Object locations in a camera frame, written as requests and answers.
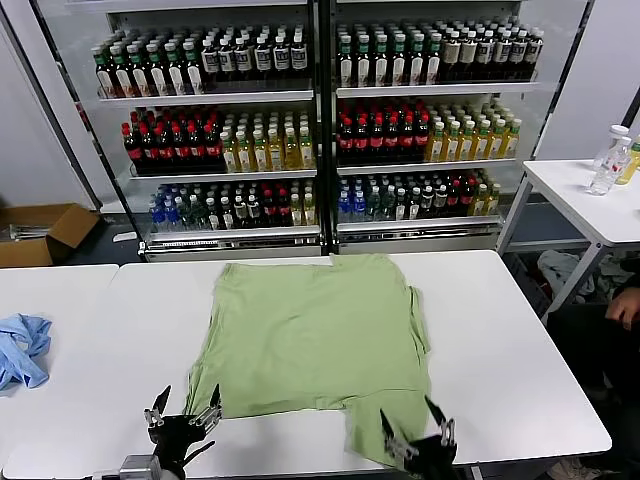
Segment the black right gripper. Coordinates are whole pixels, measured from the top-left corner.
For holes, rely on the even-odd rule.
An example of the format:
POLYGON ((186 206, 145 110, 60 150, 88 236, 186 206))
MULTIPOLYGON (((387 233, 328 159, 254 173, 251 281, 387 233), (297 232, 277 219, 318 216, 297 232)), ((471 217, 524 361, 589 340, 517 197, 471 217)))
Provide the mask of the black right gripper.
POLYGON ((408 443, 395 435, 387 416, 380 409, 385 450, 392 457, 403 457, 404 469, 420 479, 457 480, 458 474, 453 466, 458 447, 455 420, 447 418, 428 396, 425 396, 425 401, 440 434, 408 443))

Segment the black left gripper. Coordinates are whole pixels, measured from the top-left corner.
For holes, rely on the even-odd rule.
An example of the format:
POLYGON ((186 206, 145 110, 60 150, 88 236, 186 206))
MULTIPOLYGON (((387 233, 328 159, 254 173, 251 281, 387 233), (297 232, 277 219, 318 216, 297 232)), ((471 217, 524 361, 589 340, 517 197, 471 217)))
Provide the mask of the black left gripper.
POLYGON ((158 458, 160 467, 168 471, 183 471, 191 458, 188 449, 200 441, 200 427, 214 429, 222 418, 220 387, 216 385, 209 405, 197 416, 164 416, 171 386, 155 398, 150 409, 144 410, 148 425, 148 434, 155 445, 153 454, 158 458))

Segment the bystander bare hand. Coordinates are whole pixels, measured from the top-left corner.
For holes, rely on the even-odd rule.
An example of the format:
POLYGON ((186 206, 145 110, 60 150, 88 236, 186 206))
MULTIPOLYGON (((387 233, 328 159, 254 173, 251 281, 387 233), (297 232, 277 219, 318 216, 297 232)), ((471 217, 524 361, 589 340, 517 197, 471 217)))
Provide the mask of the bystander bare hand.
POLYGON ((624 329, 631 330, 634 322, 639 318, 640 289, 625 288, 609 304, 605 317, 620 324, 624 329))

